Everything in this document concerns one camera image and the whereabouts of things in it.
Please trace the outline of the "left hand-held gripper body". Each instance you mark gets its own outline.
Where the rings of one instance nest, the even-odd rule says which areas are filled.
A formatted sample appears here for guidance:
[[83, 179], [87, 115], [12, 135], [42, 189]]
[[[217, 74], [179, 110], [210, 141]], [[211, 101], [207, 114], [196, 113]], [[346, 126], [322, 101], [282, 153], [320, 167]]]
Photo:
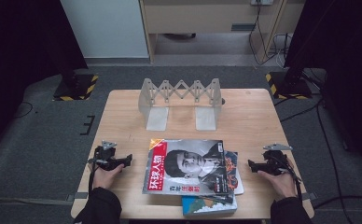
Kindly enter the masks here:
[[111, 171], [119, 165], [124, 164], [124, 159], [115, 159], [116, 143], [103, 140], [102, 144], [95, 148], [93, 157], [88, 159], [88, 163], [96, 163], [100, 168]]

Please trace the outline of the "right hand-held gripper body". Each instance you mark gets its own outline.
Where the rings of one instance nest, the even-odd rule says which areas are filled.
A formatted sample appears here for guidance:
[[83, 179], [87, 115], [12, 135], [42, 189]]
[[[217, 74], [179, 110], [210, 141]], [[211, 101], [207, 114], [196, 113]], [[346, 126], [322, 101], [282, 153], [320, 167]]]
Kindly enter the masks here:
[[293, 147], [274, 143], [264, 147], [265, 152], [263, 158], [266, 161], [262, 171], [271, 175], [280, 175], [283, 172], [291, 172], [292, 168], [289, 165], [287, 155], [284, 150], [292, 150]]

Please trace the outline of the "white picture book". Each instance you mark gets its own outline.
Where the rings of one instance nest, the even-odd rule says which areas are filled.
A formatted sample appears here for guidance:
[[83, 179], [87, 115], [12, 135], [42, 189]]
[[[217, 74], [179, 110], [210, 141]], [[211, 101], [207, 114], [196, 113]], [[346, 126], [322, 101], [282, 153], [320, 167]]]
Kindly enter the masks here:
[[244, 185], [239, 170], [236, 170], [236, 178], [237, 178], [237, 187], [235, 188], [234, 193], [236, 195], [244, 194]]

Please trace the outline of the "dark magazine orange artwork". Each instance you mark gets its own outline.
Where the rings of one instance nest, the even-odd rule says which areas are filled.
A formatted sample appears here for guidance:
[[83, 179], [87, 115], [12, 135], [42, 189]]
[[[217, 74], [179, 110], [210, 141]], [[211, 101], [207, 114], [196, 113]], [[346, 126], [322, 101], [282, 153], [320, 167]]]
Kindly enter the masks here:
[[231, 151], [225, 152], [228, 189], [230, 191], [234, 191], [238, 187], [237, 159], [238, 159], [238, 154], [236, 152], [231, 152]]

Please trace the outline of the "grey portrait magazine red stripe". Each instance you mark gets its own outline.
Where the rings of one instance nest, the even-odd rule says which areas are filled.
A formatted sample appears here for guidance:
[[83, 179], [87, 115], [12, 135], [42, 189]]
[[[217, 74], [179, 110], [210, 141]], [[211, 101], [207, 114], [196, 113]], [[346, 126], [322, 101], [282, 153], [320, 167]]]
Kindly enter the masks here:
[[152, 139], [143, 193], [190, 196], [230, 194], [223, 141]]

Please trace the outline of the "blue book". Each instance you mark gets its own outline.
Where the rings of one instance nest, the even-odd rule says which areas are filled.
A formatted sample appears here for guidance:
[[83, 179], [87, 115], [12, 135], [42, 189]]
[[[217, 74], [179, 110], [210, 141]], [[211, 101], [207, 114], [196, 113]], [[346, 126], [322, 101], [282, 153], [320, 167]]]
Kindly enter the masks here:
[[236, 200], [233, 200], [231, 203], [222, 203], [197, 196], [182, 196], [181, 199], [182, 212], [185, 217], [231, 214], [238, 208]]

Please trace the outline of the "grey metal expandable book rack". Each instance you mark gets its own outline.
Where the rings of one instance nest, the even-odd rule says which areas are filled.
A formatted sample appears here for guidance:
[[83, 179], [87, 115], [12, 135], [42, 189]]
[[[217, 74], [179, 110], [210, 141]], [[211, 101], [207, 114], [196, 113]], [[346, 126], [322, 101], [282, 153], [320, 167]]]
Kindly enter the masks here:
[[148, 131], [165, 131], [170, 111], [191, 107], [197, 131], [215, 131], [224, 100], [218, 78], [204, 86], [199, 80], [188, 85], [184, 80], [171, 84], [163, 80], [159, 86], [146, 78], [139, 94], [138, 108]]

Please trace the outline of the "person's left hand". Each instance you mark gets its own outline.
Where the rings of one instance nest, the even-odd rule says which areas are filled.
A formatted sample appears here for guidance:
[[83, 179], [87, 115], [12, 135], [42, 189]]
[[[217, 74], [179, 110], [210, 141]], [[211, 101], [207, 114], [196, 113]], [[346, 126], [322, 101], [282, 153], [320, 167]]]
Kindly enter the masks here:
[[115, 181], [115, 177], [121, 173], [122, 170], [123, 168], [121, 166], [111, 171], [106, 171], [101, 167], [94, 168], [92, 186], [94, 188], [110, 189]]

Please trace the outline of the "person's right hand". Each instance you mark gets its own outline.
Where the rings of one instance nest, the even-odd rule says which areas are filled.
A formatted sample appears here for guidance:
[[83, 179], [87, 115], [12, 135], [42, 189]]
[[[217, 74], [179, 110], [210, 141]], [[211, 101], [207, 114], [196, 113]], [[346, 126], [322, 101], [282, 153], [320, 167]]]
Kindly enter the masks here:
[[276, 201], [298, 196], [294, 178], [288, 171], [282, 172], [280, 175], [270, 175], [264, 171], [258, 171], [258, 175], [271, 183], [277, 193]]

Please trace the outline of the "black tape floor mark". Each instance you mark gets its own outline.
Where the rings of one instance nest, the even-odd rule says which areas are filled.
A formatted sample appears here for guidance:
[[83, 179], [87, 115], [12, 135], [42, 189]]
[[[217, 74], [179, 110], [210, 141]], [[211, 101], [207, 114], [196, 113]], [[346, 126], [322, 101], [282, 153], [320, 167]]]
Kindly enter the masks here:
[[83, 123], [83, 126], [86, 128], [86, 130], [83, 133], [80, 133], [80, 135], [89, 135], [91, 132], [92, 125], [95, 121], [94, 115], [88, 115], [87, 118], [90, 120], [89, 122]]

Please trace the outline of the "black stand with striped base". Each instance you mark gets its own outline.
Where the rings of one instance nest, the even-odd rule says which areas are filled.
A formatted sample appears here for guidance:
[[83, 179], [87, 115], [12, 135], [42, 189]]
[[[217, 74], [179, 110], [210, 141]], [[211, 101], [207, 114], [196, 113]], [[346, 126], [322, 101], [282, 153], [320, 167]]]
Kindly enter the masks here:
[[312, 92], [301, 76], [300, 69], [289, 68], [286, 71], [272, 71], [265, 78], [275, 99], [309, 99]]
[[55, 101], [87, 100], [95, 87], [97, 75], [77, 75], [68, 65], [60, 66], [62, 80], [53, 93]]

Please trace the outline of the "white cabinet panel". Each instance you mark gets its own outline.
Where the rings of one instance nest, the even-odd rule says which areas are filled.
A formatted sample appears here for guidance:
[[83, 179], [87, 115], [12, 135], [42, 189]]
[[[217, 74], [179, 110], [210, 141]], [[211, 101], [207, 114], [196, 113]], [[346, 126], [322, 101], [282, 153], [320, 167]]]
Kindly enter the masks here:
[[85, 58], [147, 58], [139, 0], [61, 0]]

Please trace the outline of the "black curtain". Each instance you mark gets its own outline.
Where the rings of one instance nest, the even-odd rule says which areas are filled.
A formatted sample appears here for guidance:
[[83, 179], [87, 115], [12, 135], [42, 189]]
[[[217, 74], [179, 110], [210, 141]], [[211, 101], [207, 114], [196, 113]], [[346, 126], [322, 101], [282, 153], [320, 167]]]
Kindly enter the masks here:
[[0, 0], [0, 136], [26, 88], [87, 65], [61, 0]]
[[323, 91], [347, 146], [362, 156], [362, 0], [306, 0], [285, 60], [286, 81], [327, 72]]

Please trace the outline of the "light wooden desk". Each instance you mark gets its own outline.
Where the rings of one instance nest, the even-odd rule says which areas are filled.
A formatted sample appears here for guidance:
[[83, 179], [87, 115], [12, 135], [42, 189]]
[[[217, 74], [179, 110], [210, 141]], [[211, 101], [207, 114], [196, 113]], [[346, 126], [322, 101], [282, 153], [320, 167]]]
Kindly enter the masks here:
[[248, 32], [259, 62], [270, 58], [276, 35], [292, 34], [306, 0], [274, 0], [251, 6], [251, 0], [139, 0], [150, 60], [160, 34]]

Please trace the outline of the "white power strip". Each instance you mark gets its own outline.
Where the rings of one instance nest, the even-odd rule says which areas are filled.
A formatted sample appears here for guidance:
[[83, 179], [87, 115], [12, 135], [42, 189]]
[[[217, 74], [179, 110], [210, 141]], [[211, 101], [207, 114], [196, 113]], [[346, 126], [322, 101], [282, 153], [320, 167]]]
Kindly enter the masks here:
[[250, 5], [251, 6], [272, 6], [274, 0], [251, 0]]

